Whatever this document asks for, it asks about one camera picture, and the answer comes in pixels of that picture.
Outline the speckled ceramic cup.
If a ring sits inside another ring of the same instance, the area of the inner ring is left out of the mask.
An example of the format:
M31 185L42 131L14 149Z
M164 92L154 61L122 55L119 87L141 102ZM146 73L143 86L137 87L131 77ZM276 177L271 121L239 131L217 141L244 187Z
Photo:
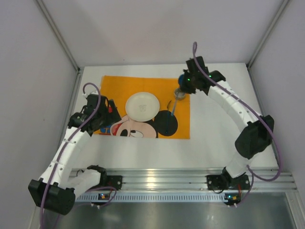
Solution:
M180 88L176 88L174 90L174 97L176 100L183 100L186 97L186 94L180 89Z

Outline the cream round plate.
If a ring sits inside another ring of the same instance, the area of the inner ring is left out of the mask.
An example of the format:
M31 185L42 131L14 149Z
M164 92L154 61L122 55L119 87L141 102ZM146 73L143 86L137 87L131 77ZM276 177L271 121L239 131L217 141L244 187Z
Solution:
M135 93L125 104L127 115L134 121L146 122L153 119L160 110L159 100L148 92Z

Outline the blue fork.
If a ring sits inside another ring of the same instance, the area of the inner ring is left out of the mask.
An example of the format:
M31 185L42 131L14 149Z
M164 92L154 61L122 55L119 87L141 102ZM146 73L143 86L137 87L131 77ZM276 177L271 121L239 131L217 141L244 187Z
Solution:
M168 102L167 104L167 119L166 119L166 134L169 133L169 119L170 119L170 111L169 111L169 108L170 108L170 104L171 104L171 100Z

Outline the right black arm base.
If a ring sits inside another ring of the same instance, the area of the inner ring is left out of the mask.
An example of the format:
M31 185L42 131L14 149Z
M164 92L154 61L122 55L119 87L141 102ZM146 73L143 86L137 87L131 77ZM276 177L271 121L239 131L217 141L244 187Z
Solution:
M250 181L247 175L236 178L223 175L208 175L206 181L208 190L211 191L248 190L250 188Z

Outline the blue spoon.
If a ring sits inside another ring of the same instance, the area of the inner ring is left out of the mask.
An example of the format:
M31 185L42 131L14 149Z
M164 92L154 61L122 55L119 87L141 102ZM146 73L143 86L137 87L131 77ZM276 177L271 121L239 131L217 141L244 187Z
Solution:
M180 88L180 86L182 85L183 79L184 79L184 75L182 74L182 75L180 75L179 78L178 78L178 85L179 85L178 88ZM173 109L172 109L172 112L171 112L171 116L173 116L174 113L175 113L176 106L177 106L177 102L178 102L178 100L175 99L174 106L173 106Z

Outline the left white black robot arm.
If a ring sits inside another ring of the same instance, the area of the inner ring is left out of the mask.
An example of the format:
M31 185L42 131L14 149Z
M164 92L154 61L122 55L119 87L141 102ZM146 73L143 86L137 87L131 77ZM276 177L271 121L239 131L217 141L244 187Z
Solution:
M36 206L60 215L67 215L75 200L87 190L114 186L106 169L98 165L88 166L83 173L70 178L72 168L92 134L121 120L113 100L98 94L90 94L86 100L82 110L70 117L64 139L45 172L28 185Z

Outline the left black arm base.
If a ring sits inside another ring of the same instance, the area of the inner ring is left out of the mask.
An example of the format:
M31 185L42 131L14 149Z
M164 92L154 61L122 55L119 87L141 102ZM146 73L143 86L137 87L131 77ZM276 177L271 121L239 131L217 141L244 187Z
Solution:
M123 176L120 175L107 175L106 178L102 179L102 182L89 189L95 189L101 187L114 187L116 190L120 190L122 188L122 179Z

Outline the aluminium mounting rail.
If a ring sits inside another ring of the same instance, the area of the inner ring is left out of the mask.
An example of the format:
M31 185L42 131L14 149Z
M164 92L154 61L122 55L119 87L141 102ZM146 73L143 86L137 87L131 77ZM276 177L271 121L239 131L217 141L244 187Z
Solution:
M107 174L122 176L121 191L148 192L209 192L207 175L218 175L219 168L185 168L185 169L107 169ZM272 182L254 179L252 192L289 192L297 191L293 175L282 172Z

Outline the orange cartoon mouse placemat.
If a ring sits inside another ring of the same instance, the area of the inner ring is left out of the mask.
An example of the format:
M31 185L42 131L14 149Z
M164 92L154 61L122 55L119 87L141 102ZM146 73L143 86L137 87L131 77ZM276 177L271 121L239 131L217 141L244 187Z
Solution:
M190 138L190 97L177 102L173 116L174 90L178 87L176 79L136 78L123 76L104 76L101 82L101 94L113 99L121 120L109 127L95 131L96 135L126 136L136 138ZM160 103L159 113L151 120L137 122L125 111L130 96L139 92L152 93ZM170 104L169 133L166 134L167 104Z

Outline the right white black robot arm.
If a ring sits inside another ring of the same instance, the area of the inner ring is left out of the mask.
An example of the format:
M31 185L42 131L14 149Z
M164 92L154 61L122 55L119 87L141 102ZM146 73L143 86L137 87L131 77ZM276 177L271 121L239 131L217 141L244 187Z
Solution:
M236 153L221 173L225 185L233 187L241 183L253 158L271 145L274 119L243 105L226 78L217 70L210 72L201 56L187 60L186 65L187 69L178 79L180 90L186 94L204 92L219 104L240 131L234 143Z

